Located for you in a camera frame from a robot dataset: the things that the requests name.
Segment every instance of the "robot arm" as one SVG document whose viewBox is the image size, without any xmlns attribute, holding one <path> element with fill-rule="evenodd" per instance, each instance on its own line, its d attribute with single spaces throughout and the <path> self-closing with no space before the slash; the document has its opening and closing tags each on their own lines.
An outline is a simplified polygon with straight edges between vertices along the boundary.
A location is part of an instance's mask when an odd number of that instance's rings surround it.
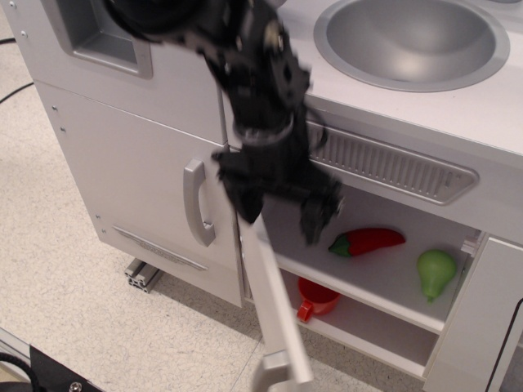
<svg viewBox="0 0 523 392">
<path fill-rule="evenodd" d="M 105 0 L 123 28 L 151 42 L 197 52 L 228 95 L 239 153 L 219 153 L 220 177 L 238 213 L 253 223 L 263 194 L 302 204 L 302 232 L 316 243 L 338 212 L 339 183 L 309 161 L 310 75 L 265 0 Z"/>
</svg>

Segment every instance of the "red cup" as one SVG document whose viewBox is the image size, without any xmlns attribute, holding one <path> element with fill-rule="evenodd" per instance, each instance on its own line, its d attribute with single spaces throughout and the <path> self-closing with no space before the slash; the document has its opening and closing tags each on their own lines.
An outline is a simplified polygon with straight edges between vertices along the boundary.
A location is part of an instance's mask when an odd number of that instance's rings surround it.
<svg viewBox="0 0 523 392">
<path fill-rule="evenodd" d="M 326 314 L 334 309 L 340 299 L 340 293 L 323 287 L 305 278 L 299 278 L 297 288 L 302 297 L 302 305 L 297 311 L 297 317 L 304 323 L 313 314 Z"/>
</svg>

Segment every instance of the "white shelf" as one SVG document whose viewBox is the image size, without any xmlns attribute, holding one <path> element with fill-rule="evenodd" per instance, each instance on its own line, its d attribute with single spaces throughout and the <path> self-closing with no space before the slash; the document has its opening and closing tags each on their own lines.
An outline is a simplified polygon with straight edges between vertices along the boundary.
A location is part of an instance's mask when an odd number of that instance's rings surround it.
<svg viewBox="0 0 523 392">
<path fill-rule="evenodd" d="M 291 306 L 301 304 L 297 276 L 282 271 Z M 301 323 L 343 345 L 421 380 L 438 336 L 379 310 L 342 296 L 336 308 Z"/>
<path fill-rule="evenodd" d="M 299 207 L 281 201 L 268 203 L 264 219 L 279 266 L 430 332 L 441 333 L 459 274 L 440 297 L 428 304 L 421 291 L 417 259 L 428 249 L 441 249 L 457 261 L 461 271 L 467 254 L 460 248 L 465 238 L 476 231 L 348 186 L 343 187 L 343 193 L 342 214 L 331 221 L 320 243 L 312 247 L 306 246 L 300 234 Z M 362 227 L 395 229 L 405 236 L 406 243 L 348 259 L 328 252 L 340 233 Z"/>
</svg>

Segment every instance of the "silver handle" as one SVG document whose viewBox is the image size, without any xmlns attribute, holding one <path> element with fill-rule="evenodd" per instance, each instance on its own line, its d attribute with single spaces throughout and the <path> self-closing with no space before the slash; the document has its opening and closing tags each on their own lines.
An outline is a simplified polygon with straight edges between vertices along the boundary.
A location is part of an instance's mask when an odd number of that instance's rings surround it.
<svg viewBox="0 0 523 392">
<path fill-rule="evenodd" d="M 214 225 L 204 222 L 199 206 L 199 189 L 205 181 L 203 162 L 191 159 L 183 171 L 183 201 L 186 207 L 187 223 L 194 239 L 208 247 L 216 237 Z"/>
<path fill-rule="evenodd" d="M 263 357 L 253 378 L 253 392 L 267 392 L 271 385 L 289 380 L 290 361 L 282 350 Z"/>
</svg>

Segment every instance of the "toy pepper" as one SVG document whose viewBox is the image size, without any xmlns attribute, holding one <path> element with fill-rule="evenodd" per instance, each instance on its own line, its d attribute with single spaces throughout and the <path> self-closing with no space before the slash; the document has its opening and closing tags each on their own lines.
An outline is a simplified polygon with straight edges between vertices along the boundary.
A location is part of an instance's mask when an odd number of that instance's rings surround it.
<svg viewBox="0 0 523 392">
<path fill-rule="evenodd" d="M 382 228 L 365 228 L 348 231 L 336 237 L 329 251 L 340 256 L 358 256 L 379 249 L 393 247 L 405 242 L 397 231 Z"/>
</svg>

